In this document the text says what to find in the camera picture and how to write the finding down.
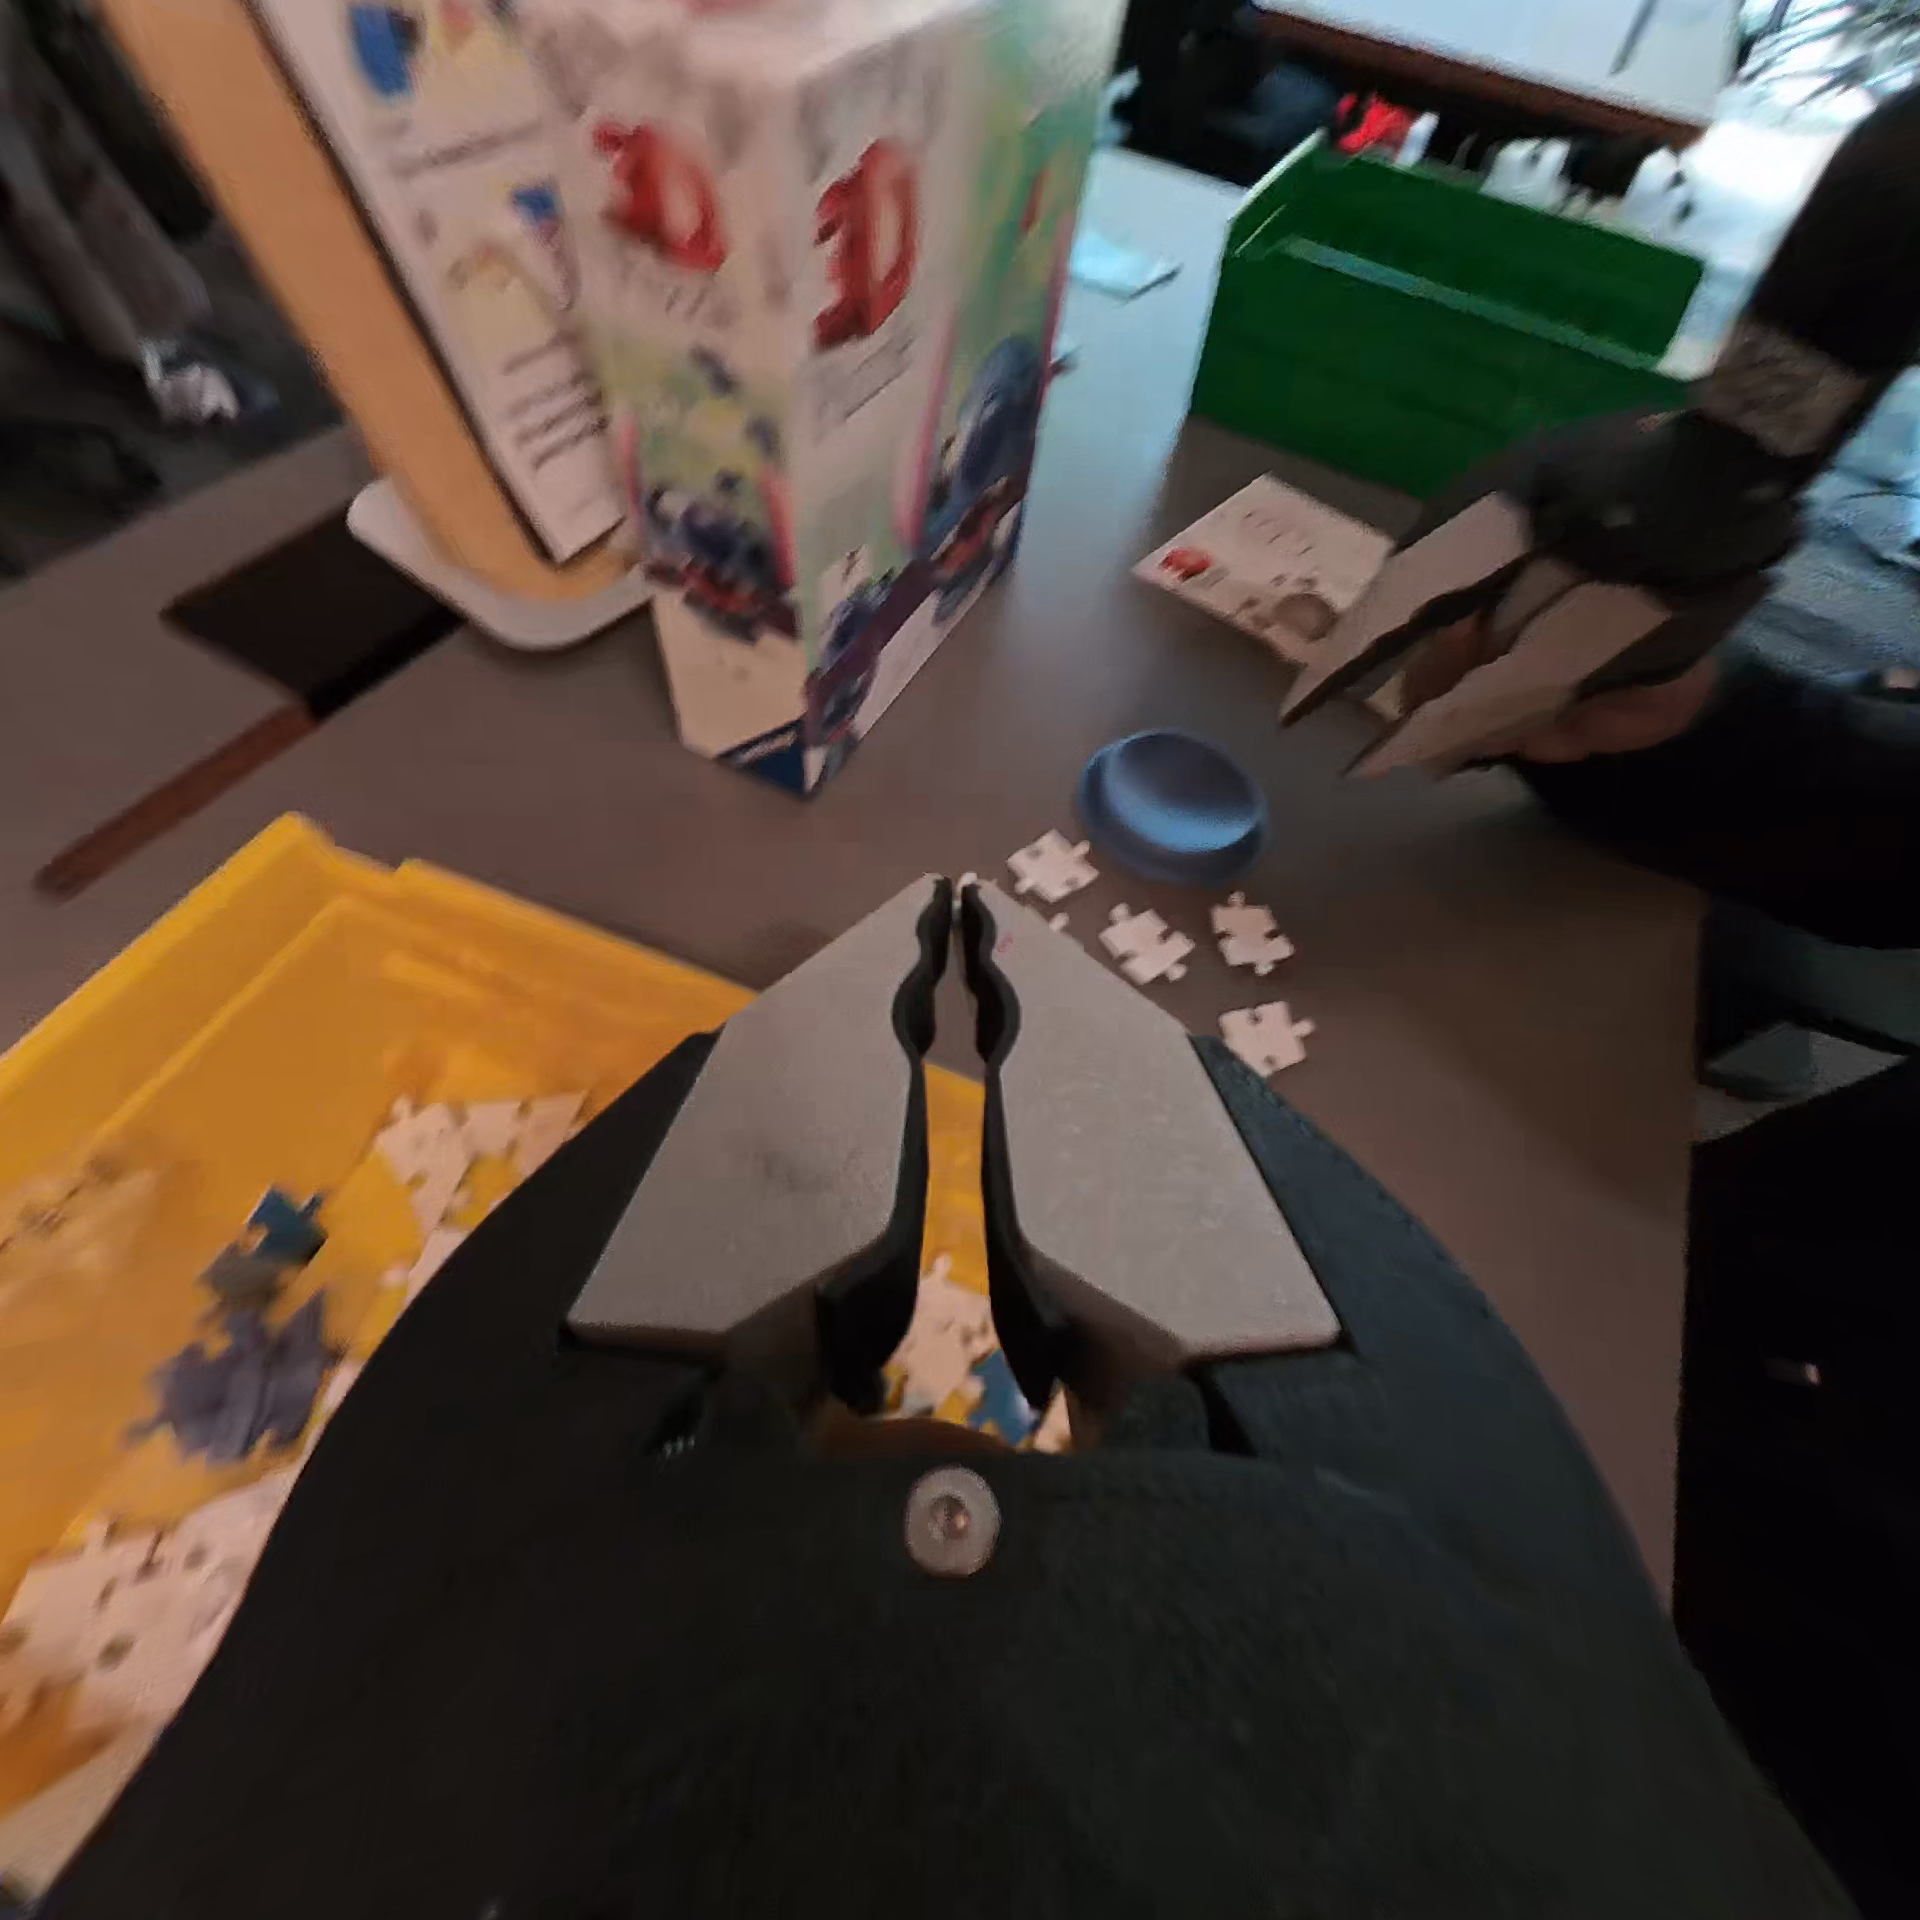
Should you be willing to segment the green plastic bin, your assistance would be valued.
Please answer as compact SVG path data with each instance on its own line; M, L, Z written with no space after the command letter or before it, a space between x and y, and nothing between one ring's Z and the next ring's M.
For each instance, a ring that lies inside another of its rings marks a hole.
M1228 222L1190 418L1429 497L1562 424L1667 412L1705 261L1311 134Z

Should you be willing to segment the blue jigsaw puzzle piece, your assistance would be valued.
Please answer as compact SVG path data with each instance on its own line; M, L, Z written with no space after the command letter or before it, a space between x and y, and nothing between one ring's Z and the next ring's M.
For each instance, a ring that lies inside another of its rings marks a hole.
M215 1312L249 1316L270 1310L289 1280L310 1268L325 1241L323 1192L265 1189L242 1232L201 1270Z

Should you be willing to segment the white instruction sheet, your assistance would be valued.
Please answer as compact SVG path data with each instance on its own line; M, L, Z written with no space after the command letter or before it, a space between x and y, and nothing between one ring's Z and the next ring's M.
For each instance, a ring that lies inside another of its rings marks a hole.
M575 333L554 111L517 4L251 4L517 518L547 563L616 524Z

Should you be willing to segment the yellow plastic bin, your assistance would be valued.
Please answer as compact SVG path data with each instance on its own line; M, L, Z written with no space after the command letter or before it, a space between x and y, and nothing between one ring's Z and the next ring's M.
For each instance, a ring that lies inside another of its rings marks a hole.
M721 1020L674 965L274 827L2 1060L12 1181L105 1149L215 1257L394 1100L585 1093L364 1358L206 1669L25 1915L1136 1915L1140 1613L1210 1456L1043 1459L567 1310Z

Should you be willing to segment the person's right forearm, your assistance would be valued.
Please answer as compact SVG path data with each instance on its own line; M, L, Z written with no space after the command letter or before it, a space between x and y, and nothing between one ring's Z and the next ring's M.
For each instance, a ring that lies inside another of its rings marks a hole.
M1715 704L1661 746L1503 763L1633 865L1819 941L1916 946L1916 687L1715 659Z

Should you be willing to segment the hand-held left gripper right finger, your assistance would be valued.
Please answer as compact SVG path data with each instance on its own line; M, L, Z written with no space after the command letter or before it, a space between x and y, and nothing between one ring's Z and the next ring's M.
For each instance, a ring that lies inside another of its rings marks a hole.
M956 885L984 1065L988 1304L1017 1390L1091 1447L1142 1380L1318 1354L1338 1316L1210 1053L992 883Z

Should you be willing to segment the person's right hand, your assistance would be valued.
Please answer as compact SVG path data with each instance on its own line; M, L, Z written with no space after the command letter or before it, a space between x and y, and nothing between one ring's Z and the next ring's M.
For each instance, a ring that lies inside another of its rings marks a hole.
M1667 682L1597 691L1525 732L1503 757L1550 767L1642 754L1692 732L1715 704L1716 687L1719 664L1706 656Z

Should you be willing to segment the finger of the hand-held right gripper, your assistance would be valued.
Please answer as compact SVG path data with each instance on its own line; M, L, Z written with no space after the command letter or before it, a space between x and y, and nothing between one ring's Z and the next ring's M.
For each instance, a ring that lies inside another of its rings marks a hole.
M1418 635L1393 668L1398 721L1349 774L1447 776L1498 757L1562 719L1597 672L1667 626L1667 614L1642 586L1532 565L1486 612L1453 614Z
M1532 556L1532 514L1509 493L1471 500L1386 556L1357 601L1318 635L1281 707L1281 729L1356 691L1422 635L1492 604Z

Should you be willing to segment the pile of white puzzle pieces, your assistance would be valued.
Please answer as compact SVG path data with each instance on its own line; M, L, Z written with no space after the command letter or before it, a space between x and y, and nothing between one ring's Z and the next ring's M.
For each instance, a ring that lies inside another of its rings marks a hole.
M163 1259L160 1173L88 1162L2 1197L2 1801L151 1734L206 1669L354 1376L477 1225L585 1123L585 1093L394 1100L284 1297L325 1297L342 1361L302 1433L236 1467L123 1431L151 1371L215 1346L201 1270Z

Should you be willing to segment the wooden sign stand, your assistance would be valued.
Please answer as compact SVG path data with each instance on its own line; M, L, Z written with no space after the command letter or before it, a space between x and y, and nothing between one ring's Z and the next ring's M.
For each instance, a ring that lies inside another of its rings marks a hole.
M249 4L102 4L364 444L349 535L477 632L547 656L654 601L608 542L553 563L518 522L323 127Z

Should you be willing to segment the blue round plastic stand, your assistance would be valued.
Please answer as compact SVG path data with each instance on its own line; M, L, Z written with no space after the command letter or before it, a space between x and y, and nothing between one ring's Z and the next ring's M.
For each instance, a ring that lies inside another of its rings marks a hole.
M1128 732L1097 746L1074 790L1086 838L1126 876L1213 888L1252 871L1269 834L1258 779L1213 740Z

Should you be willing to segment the puzzle instruction leaflet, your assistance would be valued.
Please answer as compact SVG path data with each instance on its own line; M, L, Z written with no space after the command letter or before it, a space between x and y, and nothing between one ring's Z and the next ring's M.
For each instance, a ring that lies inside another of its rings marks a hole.
M1263 473L1157 544L1133 579L1302 668L1390 553L1382 530Z

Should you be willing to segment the printed cardboard puzzle box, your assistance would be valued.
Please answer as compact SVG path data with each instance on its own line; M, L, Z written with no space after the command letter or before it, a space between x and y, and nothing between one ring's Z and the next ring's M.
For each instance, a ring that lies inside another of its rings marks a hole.
M1123 11L518 11L686 752L815 792L1013 563Z

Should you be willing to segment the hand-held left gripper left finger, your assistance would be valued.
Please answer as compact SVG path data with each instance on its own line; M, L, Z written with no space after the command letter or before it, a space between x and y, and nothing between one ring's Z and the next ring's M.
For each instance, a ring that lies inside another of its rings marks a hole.
M879 1406L917 1310L949 930L954 883L924 876L715 1032L567 1310L576 1341Z

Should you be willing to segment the white paper slip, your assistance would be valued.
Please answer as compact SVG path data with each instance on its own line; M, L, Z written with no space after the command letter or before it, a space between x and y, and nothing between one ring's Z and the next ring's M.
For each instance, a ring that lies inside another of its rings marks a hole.
M1157 257L1150 250L1116 244L1086 222L1078 224L1067 250L1071 285L1105 300L1140 300L1179 277L1179 272L1183 264L1176 257Z

